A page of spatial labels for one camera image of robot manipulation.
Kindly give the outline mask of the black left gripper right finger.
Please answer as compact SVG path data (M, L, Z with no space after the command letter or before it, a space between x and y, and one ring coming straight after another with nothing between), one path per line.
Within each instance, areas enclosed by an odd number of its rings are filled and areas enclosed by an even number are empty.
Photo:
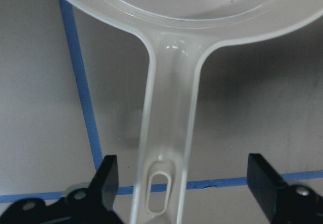
M284 180L259 153L250 153L247 185L270 223L322 223L322 196Z

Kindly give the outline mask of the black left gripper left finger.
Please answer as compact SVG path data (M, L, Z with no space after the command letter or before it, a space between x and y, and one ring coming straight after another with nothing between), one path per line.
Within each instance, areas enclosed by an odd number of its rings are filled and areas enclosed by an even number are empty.
M11 204L1 223L121 223L113 211L119 187L116 155L104 157L88 187L77 188L51 205L40 198Z

